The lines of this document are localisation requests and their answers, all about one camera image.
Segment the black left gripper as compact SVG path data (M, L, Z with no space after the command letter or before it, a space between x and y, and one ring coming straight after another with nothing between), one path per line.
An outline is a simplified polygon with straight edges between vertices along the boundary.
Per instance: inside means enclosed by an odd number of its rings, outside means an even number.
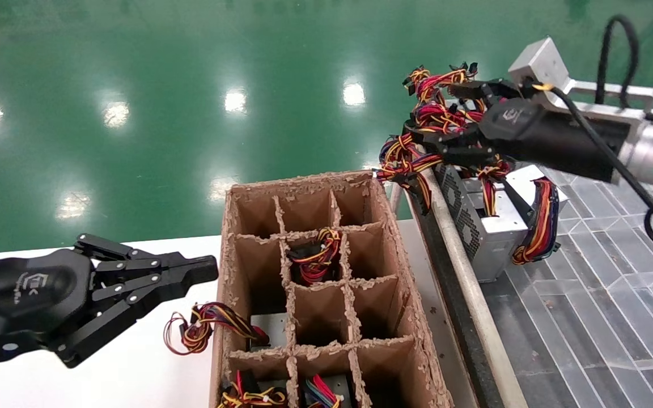
M219 276L214 256L152 254L91 234L74 251L0 259L0 362L47 350L77 367L158 305ZM93 292L94 271L138 278Z

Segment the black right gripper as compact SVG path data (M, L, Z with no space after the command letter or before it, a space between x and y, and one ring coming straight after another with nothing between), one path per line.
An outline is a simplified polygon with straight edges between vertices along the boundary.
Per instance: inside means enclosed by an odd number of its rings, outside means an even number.
M572 114L514 99L523 98L523 94L510 80L451 83L448 92L459 100L488 100L493 96L511 100L495 104L483 114L480 132L476 127L456 133L410 127L414 142L427 154L440 156L445 164L479 168L501 154L603 182L617 183L627 175L617 170L615 161Z

